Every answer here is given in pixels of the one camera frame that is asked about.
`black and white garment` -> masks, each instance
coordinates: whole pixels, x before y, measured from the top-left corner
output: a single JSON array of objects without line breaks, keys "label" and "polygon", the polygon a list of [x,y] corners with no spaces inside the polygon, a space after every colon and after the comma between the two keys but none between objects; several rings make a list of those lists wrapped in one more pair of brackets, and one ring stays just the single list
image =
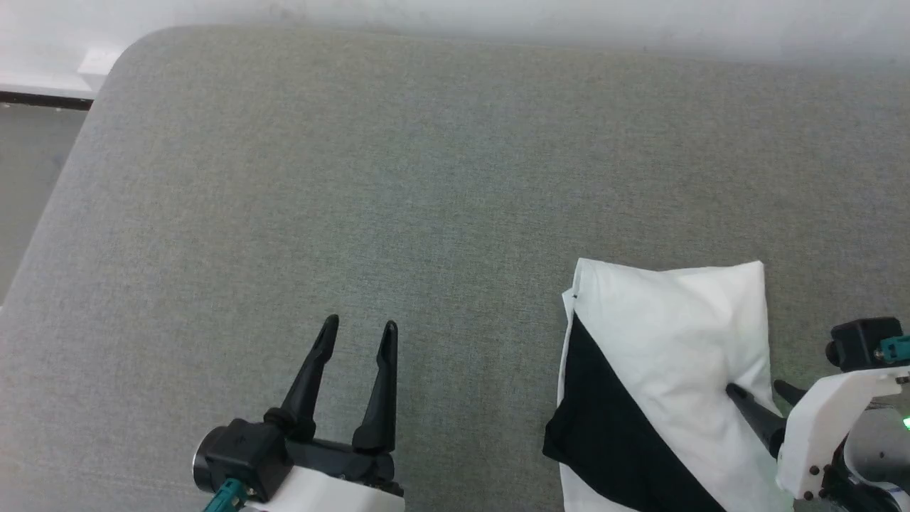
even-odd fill
[{"label": "black and white garment", "polygon": [[543,453],[566,512],[783,512],[776,463],[727,398],[771,398],[763,265],[579,260]]}]

